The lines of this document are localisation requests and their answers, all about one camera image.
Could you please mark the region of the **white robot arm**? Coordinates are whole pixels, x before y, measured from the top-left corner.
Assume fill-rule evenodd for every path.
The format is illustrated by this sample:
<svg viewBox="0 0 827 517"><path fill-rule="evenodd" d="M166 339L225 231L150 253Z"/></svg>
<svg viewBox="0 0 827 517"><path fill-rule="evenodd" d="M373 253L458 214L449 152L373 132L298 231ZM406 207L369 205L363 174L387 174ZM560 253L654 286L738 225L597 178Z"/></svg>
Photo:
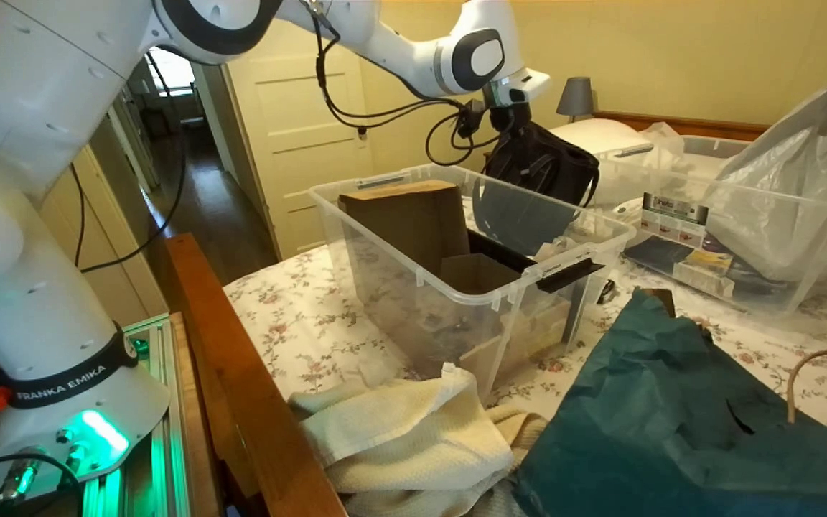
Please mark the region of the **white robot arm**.
<svg viewBox="0 0 827 517"><path fill-rule="evenodd" d="M426 102L517 106L547 79L522 60L508 0L462 0L455 30L412 42L382 0L0 0L0 369L14 382L89 372L116 324L34 201L89 145L152 47L199 65L251 52L271 23L323 36Z"/></svg>

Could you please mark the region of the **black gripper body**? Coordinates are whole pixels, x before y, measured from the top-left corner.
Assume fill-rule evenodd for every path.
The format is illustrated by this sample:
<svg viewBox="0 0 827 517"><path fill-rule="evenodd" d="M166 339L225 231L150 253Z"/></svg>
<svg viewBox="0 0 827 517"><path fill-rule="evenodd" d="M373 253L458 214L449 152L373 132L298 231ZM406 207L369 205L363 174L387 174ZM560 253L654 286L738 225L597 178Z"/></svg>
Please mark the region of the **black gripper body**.
<svg viewBox="0 0 827 517"><path fill-rule="evenodd" d="M525 136L531 129L531 105L515 102L512 106L494 106L492 128L499 136L512 136L512 138Z"/></svg>

